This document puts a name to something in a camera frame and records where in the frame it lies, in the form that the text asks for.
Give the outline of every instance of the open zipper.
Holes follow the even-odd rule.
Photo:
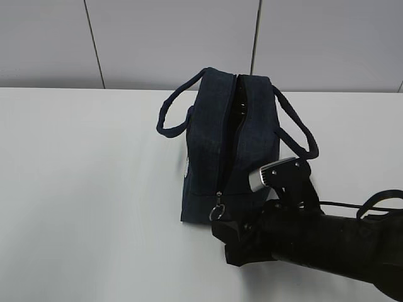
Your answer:
[[[232,83],[230,101],[225,110],[219,176],[217,178],[217,204],[222,204],[222,191],[231,175],[237,153],[239,134],[245,122],[246,113],[247,97],[244,81],[241,75],[238,77],[235,75]]]

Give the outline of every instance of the zipper pull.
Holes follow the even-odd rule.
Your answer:
[[[217,204],[221,204],[221,195],[222,195],[221,191],[218,191],[216,195],[217,195]]]

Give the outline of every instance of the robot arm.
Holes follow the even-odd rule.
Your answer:
[[[331,216],[321,210],[309,176],[309,164],[295,158],[250,174],[252,190],[270,186],[279,199],[212,221],[213,236],[225,243],[227,263],[287,261],[372,283],[403,301],[403,210],[381,208],[390,211],[363,217],[368,210],[379,210],[373,206],[380,200],[403,198],[403,191],[374,195],[356,218]]]

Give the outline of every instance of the table surface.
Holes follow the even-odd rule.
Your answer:
[[[184,135],[155,131],[169,93],[0,89],[0,301],[391,301],[283,262],[229,266],[208,227],[181,223]],[[180,96],[168,126],[195,94]],[[319,144],[310,163],[321,200],[362,204],[403,188],[403,94],[286,96]]]

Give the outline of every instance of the handbag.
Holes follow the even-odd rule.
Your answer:
[[[200,79],[195,103],[188,109],[185,121],[164,128],[170,105]],[[306,135],[309,151],[280,127],[275,96]],[[188,165],[181,221],[190,223],[209,223],[209,214],[216,205],[232,211],[262,206],[270,188],[253,193],[249,173],[278,160],[280,139],[300,158],[313,159],[319,155],[313,135],[268,77],[234,75],[212,67],[201,70],[165,100],[157,131],[168,138],[186,131]]]

